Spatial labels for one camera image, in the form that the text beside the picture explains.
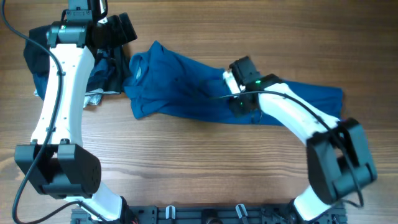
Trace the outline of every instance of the dark blue fabric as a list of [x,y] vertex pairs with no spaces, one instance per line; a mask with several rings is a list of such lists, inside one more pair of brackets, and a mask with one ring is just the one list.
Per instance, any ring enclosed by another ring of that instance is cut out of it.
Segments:
[[[129,66],[133,76],[125,79],[123,88],[137,119],[163,113],[219,123],[281,125],[275,118],[258,110],[235,118],[227,100],[210,99],[231,94],[222,78],[224,69],[211,68],[176,54],[157,41],[148,52],[135,54]],[[340,117],[341,89],[285,82],[316,108]]]

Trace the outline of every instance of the cable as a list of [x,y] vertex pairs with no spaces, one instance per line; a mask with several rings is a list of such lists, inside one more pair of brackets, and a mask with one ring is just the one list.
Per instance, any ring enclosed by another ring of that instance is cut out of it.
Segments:
[[278,96],[282,96],[282,97],[284,97],[286,99],[292,100],[293,102],[297,103],[302,108],[304,108],[306,111],[308,111],[320,124],[322,124],[326,128],[326,130],[329,132],[330,136],[332,137],[333,141],[335,142],[336,146],[338,148],[340,148],[340,150],[343,152],[345,161],[346,161],[346,163],[348,165],[349,172],[351,173],[351,176],[353,177],[354,185],[355,185],[356,192],[357,192],[358,198],[359,198],[359,205],[357,203],[354,203],[352,201],[345,200],[345,199],[341,199],[341,201],[344,202],[344,203],[348,203],[348,204],[350,204],[350,205],[352,205],[352,206],[354,206],[356,208],[363,208],[364,200],[363,200],[363,195],[362,195],[362,192],[361,192],[361,187],[359,185],[358,179],[356,178],[356,176],[354,174],[354,166],[351,163],[351,161],[348,159],[349,157],[348,157],[347,149],[344,147],[343,143],[336,136],[336,134],[331,130],[331,128],[315,112],[313,112],[309,107],[307,107],[301,101],[297,100],[296,98],[294,98],[292,96],[289,96],[286,93],[279,93],[279,92],[276,92],[276,91],[268,91],[268,90],[241,92],[241,93],[236,93],[236,94],[219,96],[219,97],[215,97],[215,98],[212,98],[212,99],[223,99],[223,98],[229,98],[229,97],[234,97],[234,96],[241,96],[241,95],[247,95],[247,94],[261,94],[261,93],[278,95]]
[[60,104],[60,100],[62,97],[62,75],[63,75],[63,70],[62,70],[62,66],[61,63],[59,62],[59,60],[56,58],[56,56],[49,51],[48,49],[46,49],[45,47],[43,47],[42,45],[40,45],[39,43],[37,43],[36,41],[30,39],[29,37],[25,36],[24,34],[21,34],[20,32],[16,31],[7,21],[6,19],[6,15],[4,13],[4,8],[6,5],[6,0],[2,1],[2,5],[1,5],[1,15],[2,15],[2,19],[4,21],[4,23],[6,24],[6,26],[8,27],[8,29],[10,29],[13,33],[17,34],[19,37],[22,37],[23,39],[25,39],[26,41],[36,45],[37,47],[39,47],[40,49],[42,49],[44,52],[46,52],[47,54],[50,55],[50,57],[54,60],[55,65],[57,66],[57,75],[58,75],[58,90],[57,90],[57,96],[55,99],[55,104],[54,104],[54,108],[52,111],[52,115],[51,115],[51,119],[50,119],[50,124],[49,124],[49,128],[47,131],[47,135],[44,139],[43,145],[40,148],[39,152],[36,155],[36,158],[34,159],[32,165],[29,167],[29,170],[27,171],[24,179],[21,182],[21,185],[19,186],[19,189],[16,193],[15,199],[14,199],[14,204],[12,205],[12,219],[14,220],[14,222],[16,223],[20,223],[20,224],[36,224],[36,223],[40,223],[43,222],[47,219],[49,219],[50,217],[54,216],[55,214],[57,214],[58,212],[62,211],[63,209],[71,206],[71,205],[75,205],[75,204],[79,204],[79,206],[85,208],[87,211],[89,211],[91,214],[97,216],[99,219],[101,219],[103,222],[108,223],[101,215],[99,215],[98,213],[96,213],[95,211],[93,211],[89,206],[85,205],[83,202],[69,202],[66,203],[65,205],[62,205],[60,208],[54,210],[53,212],[49,213],[48,215],[46,215],[43,218],[40,218],[38,220],[32,221],[32,222],[22,222],[18,219],[18,215],[17,215],[17,210],[18,210],[18,204],[19,204],[19,200],[21,199],[21,195],[22,192],[24,191],[24,188],[26,186],[27,181],[29,180],[29,177],[33,171],[33,169],[36,167],[37,163],[40,161],[40,158],[43,156],[43,153],[45,152],[45,148],[47,146],[47,144],[49,143],[49,140],[51,138],[51,134],[53,132],[54,129],[54,124],[55,124],[55,119],[57,117],[57,113],[58,113],[58,107]]

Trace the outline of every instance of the black cable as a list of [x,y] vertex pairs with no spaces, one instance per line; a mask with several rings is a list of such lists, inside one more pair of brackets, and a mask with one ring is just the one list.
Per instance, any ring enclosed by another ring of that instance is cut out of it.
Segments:
[[62,75],[63,75],[63,70],[62,70],[62,66],[61,63],[59,62],[59,60],[56,58],[56,56],[49,51],[48,49],[46,49],[45,47],[43,47],[41,44],[39,44],[38,42],[30,39],[29,37],[25,36],[24,34],[21,34],[20,32],[16,31],[7,21],[6,19],[6,15],[4,13],[4,8],[6,5],[6,0],[2,1],[2,5],[1,5],[1,15],[2,15],[2,19],[4,21],[4,23],[6,24],[6,26],[8,27],[8,29],[10,29],[13,33],[17,34],[19,37],[22,37],[23,39],[25,39],[26,41],[36,45],[37,47],[39,47],[40,49],[42,49],[44,52],[46,52],[47,54],[50,55],[50,57],[53,59],[53,61],[55,62],[55,65],[57,66],[57,75],[58,75],[58,90],[57,90],[57,96],[55,99],[55,104],[54,104],[54,108],[52,111],[52,115],[51,115],[51,119],[50,119],[50,124],[49,124],[49,128],[47,131],[47,135],[44,139],[43,145],[40,148],[39,152],[36,155],[36,158],[34,159],[32,165],[29,167],[29,170],[27,171],[24,179],[21,182],[21,185],[18,188],[18,191],[16,193],[15,199],[14,199],[14,204],[12,205],[12,219],[14,220],[14,222],[16,223],[20,223],[20,224],[36,224],[36,223],[40,223],[42,221],[45,221],[47,219],[49,219],[50,217],[54,216],[55,214],[57,214],[58,212],[62,211],[63,209],[74,205],[74,204],[79,204],[81,207],[85,208],[87,211],[89,211],[90,213],[92,213],[93,215],[97,216],[99,219],[101,219],[103,222],[107,223],[107,221],[99,214],[97,214],[96,212],[94,212],[90,207],[88,207],[87,205],[85,205],[82,202],[76,201],[76,202],[69,202],[66,203],[65,205],[61,206],[60,208],[54,210],[53,212],[49,213],[48,215],[46,215],[43,218],[40,218],[38,220],[32,221],[32,222],[22,222],[18,219],[18,215],[17,215],[17,209],[18,209],[18,204],[19,204],[19,200],[21,199],[21,195],[22,192],[24,191],[24,188],[26,186],[27,181],[29,180],[29,177],[32,173],[32,171],[34,170],[34,168],[37,166],[37,163],[40,161],[40,158],[43,156],[43,153],[45,152],[45,148],[47,146],[47,144],[49,143],[49,140],[51,138],[51,134],[53,132],[54,129],[54,124],[55,124],[55,120],[57,117],[57,113],[58,113],[58,107],[60,104],[60,100],[62,97]]
[[241,92],[241,93],[237,93],[237,94],[219,96],[219,97],[215,97],[213,99],[223,99],[223,98],[230,98],[230,97],[234,97],[234,96],[241,96],[241,95],[247,95],[247,94],[261,94],[261,93],[278,95],[278,96],[282,96],[282,97],[284,97],[286,99],[292,100],[293,102],[297,103],[302,108],[304,108],[306,111],[308,111],[320,124],[322,124],[326,128],[326,130],[329,132],[330,136],[333,138],[333,141],[336,144],[336,146],[343,152],[345,161],[346,161],[346,163],[348,165],[348,168],[349,168],[349,172],[351,173],[351,176],[352,176],[353,181],[354,181],[356,192],[358,194],[359,205],[357,203],[354,203],[352,201],[345,200],[345,199],[341,199],[341,201],[344,202],[344,203],[348,203],[348,204],[350,204],[350,205],[352,205],[352,206],[354,206],[356,208],[363,208],[364,200],[363,200],[363,195],[362,195],[362,192],[361,192],[361,186],[359,185],[359,181],[356,178],[356,175],[354,174],[354,166],[351,163],[351,161],[349,160],[349,157],[348,157],[349,155],[347,153],[347,149],[344,147],[343,143],[336,136],[336,134],[331,130],[331,128],[315,112],[313,112],[309,107],[307,107],[301,101],[297,100],[296,98],[294,98],[292,96],[289,96],[286,93],[279,93],[279,92],[276,92],[276,91],[268,91],[268,90]]

